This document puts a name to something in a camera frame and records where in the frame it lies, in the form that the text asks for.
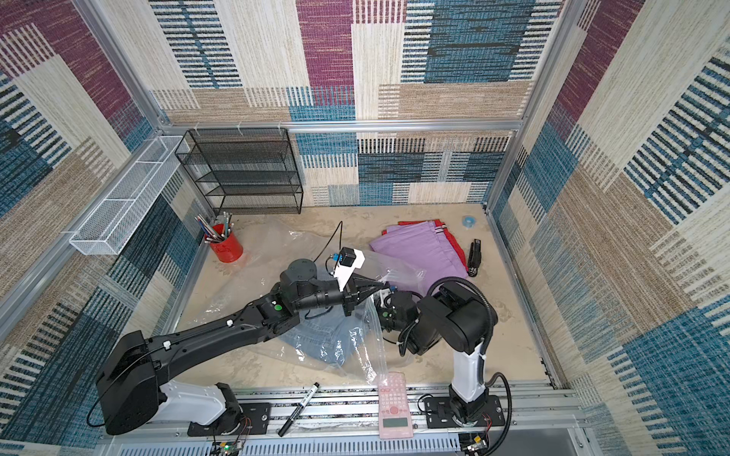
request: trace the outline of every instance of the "pink calculator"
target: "pink calculator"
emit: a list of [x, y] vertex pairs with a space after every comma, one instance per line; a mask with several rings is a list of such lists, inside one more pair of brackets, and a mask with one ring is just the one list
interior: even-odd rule
[[406, 376], [388, 372], [377, 388], [378, 428], [380, 438], [413, 437], [413, 421], [406, 396]]

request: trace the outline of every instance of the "black mounting plate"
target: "black mounting plate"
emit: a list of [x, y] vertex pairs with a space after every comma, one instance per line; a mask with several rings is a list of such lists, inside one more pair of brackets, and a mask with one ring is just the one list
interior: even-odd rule
[[[461, 426], [454, 421], [454, 413], [451, 411], [448, 397], [441, 398], [424, 398], [423, 408], [426, 410], [426, 424], [429, 429], [443, 428], [460, 428]], [[504, 413], [497, 411], [502, 410], [499, 398], [496, 396], [488, 396], [487, 403], [482, 408], [482, 413], [492, 420], [492, 426], [504, 426]], [[486, 428], [487, 420], [480, 418], [475, 425], [476, 428]]]
[[[240, 404], [243, 417], [249, 417], [251, 419], [251, 429], [248, 431], [250, 436], [258, 436], [265, 434], [269, 428], [269, 418], [271, 417], [272, 405], [269, 402], [255, 402], [255, 403], [242, 403]], [[189, 437], [207, 437], [212, 436], [214, 430], [208, 426], [199, 425], [198, 423], [192, 422], [188, 427]], [[229, 436], [237, 436], [241, 432], [241, 427], [236, 428]]]

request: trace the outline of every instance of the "black marker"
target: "black marker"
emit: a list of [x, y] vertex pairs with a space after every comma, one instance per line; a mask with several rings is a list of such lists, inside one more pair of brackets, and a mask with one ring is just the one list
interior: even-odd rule
[[289, 430], [289, 428], [291, 427], [291, 423], [293, 423], [294, 420], [299, 418], [299, 414], [301, 413], [302, 410], [304, 410], [304, 407], [307, 406], [307, 404], [310, 402], [310, 400], [312, 399], [312, 396], [315, 395], [317, 390], [319, 390], [319, 383], [315, 382], [314, 385], [312, 386], [312, 389], [307, 393], [307, 395], [304, 397], [304, 399], [301, 400], [299, 405], [296, 406], [294, 411], [291, 412], [291, 415], [284, 423], [284, 426], [282, 426], [281, 429], [279, 429], [279, 432], [278, 432], [279, 437], [283, 437], [284, 434], [286, 434], [286, 431]]
[[469, 262], [466, 265], [469, 267], [467, 273], [469, 277], [476, 277], [479, 266], [482, 264], [482, 242], [479, 239], [475, 239], [472, 242], [472, 246], [469, 248]]

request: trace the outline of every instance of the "white wire mesh basket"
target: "white wire mesh basket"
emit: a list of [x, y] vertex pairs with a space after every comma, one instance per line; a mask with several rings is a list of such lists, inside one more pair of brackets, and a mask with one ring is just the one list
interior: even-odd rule
[[159, 136], [126, 171], [69, 241], [84, 255], [119, 255], [180, 162], [182, 136]]

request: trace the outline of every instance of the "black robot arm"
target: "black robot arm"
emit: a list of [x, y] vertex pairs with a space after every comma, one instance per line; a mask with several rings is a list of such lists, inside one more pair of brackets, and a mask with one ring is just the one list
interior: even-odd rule
[[[349, 315], [357, 304], [388, 287], [388, 283], [353, 274], [340, 290], [336, 280], [317, 279], [311, 260], [296, 260], [281, 273], [270, 293], [239, 311], [164, 336], [144, 339], [141, 331], [126, 334], [97, 376], [103, 425], [111, 435], [138, 428], [151, 420], [166, 401], [160, 385], [189, 368], [233, 349], [284, 334], [299, 324], [302, 311], [341, 305]], [[218, 386], [225, 395], [221, 385]], [[238, 423], [235, 416], [229, 422]], [[226, 423], [219, 425], [223, 430], [228, 427]]]

